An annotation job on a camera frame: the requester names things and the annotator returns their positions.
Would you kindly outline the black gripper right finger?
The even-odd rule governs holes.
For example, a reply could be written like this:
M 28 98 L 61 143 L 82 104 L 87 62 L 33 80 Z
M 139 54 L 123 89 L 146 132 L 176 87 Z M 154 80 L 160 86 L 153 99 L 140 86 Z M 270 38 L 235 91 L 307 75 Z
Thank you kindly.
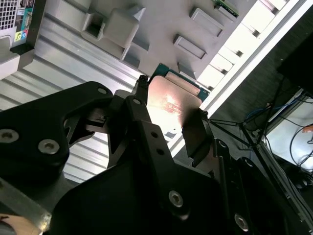
M 226 217 L 235 234 L 301 234 L 301 220 L 288 199 L 251 160 L 231 157 L 228 146 L 214 137 L 206 111 L 192 110 L 182 133 L 192 167 L 219 183 Z

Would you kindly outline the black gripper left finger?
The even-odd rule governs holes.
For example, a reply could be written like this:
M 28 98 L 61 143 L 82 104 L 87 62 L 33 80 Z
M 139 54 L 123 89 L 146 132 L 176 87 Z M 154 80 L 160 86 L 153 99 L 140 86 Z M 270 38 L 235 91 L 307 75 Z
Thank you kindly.
M 87 82 L 1 112 L 1 176 L 47 185 L 61 174 L 71 146 L 101 132 L 108 135 L 108 169 L 138 163 L 160 206 L 185 220 L 177 165 L 161 129 L 151 122 L 147 96 L 148 78 L 142 75 L 125 97 Z

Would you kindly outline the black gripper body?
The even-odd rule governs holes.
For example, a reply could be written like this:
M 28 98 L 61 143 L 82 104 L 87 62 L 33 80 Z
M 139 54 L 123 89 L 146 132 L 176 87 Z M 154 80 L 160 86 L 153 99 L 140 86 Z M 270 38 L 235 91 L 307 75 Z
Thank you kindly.
M 188 217 L 163 209 L 145 170 L 126 161 L 67 192 L 52 213 L 52 235 L 227 235 L 218 183 L 182 165 L 179 193 Z

